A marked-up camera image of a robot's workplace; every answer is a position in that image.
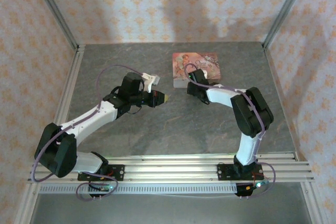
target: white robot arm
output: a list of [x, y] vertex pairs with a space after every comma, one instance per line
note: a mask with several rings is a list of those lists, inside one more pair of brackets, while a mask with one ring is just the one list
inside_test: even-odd
[[[251, 178], [254, 170], [261, 169], [256, 158], [260, 138], [274, 120], [265, 99], [254, 87], [248, 90], [227, 90], [223, 89], [221, 84], [210, 86], [201, 69], [189, 73], [189, 78], [193, 82], [188, 83], [187, 94], [198, 97], [205, 104], [216, 102], [233, 108], [237, 125], [241, 130], [239, 150], [234, 158], [234, 164], [218, 165], [217, 168], [221, 172], [218, 178], [223, 180], [224, 178], [225, 180]], [[262, 121], [264, 130], [254, 109]]]
[[36, 149], [35, 158], [50, 139], [64, 131], [47, 147], [39, 162], [60, 178], [70, 172], [106, 174], [107, 160], [98, 153], [77, 152], [78, 145], [103, 125], [127, 113], [133, 105], [154, 108], [166, 102], [167, 95], [152, 90], [152, 85], [156, 85], [158, 81], [157, 76], [129, 72], [122, 85], [113, 89], [90, 111], [62, 125], [48, 124]]

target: gray floor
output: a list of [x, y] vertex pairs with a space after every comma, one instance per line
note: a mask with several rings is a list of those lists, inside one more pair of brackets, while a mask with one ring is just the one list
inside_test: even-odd
[[32, 224], [44, 223], [311, 223], [300, 183], [276, 183], [249, 200], [183, 198], [162, 195], [112, 195], [82, 202], [75, 195], [39, 195]]
[[[79, 151], [96, 151], [105, 157], [124, 155], [235, 153], [240, 131], [232, 109], [220, 104], [205, 105], [173, 88], [173, 52], [217, 52], [221, 83], [236, 88], [258, 87], [275, 121], [267, 131], [259, 152], [295, 151], [279, 102], [271, 72], [258, 42], [206, 42], [87, 45], [73, 93], [69, 119], [97, 104], [95, 80], [108, 65], [121, 63], [140, 72], [161, 77], [155, 87], [170, 96], [157, 108], [125, 114], [91, 134]], [[115, 67], [100, 81], [102, 96], [121, 84], [126, 70]]]

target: book cover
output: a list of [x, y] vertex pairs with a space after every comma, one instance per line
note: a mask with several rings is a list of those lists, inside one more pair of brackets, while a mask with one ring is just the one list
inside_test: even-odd
[[[209, 82], [219, 81], [221, 71], [218, 57], [215, 52], [175, 52], [173, 53], [173, 85], [174, 88], [186, 88], [189, 80], [184, 74], [184, 66], [188, 63], [195, 64], [198, 68], [207, 71]], [[195, 68], [187, 66], [187, 72]]]

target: orange floral wallpaper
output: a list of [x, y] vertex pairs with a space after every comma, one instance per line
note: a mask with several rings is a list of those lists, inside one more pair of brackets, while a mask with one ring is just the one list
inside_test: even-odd
[[290, 129], [336, 220], [336, 0], [297, 0], [270, 47]]
[[0, 223], [13, 223], [73, 50], [44, 0], [0, 0]]
[[56, 0], [80, 44], [264, 41], [285, 0]]

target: gray stone surface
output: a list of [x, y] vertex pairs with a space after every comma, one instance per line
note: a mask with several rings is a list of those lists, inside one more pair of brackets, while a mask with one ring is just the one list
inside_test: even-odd
[[[173, 88], [173, 52], [217, 52], [221, 83], [235, 88], [258, 87], [275, 121], [267, 131], [259, 152], [294, 151], [271, 72], [258, 42], [151, 43], [87, 45], [72, 96], [69, 119], [88, 111], [98, 102], [95, 80], [107, 66], [120, 63], [140, 72], [158, 74], [155, 89], [170, 96], [167, 103], [125, 114], [91, 134], [79, 151], [96, 151], [105, 157], [124, 155], [235, 153], [240, 131], [231, 108], [205, 105]], [[122, 82], [127, 70], [113, 67], [100, 80], [102, 96]]]

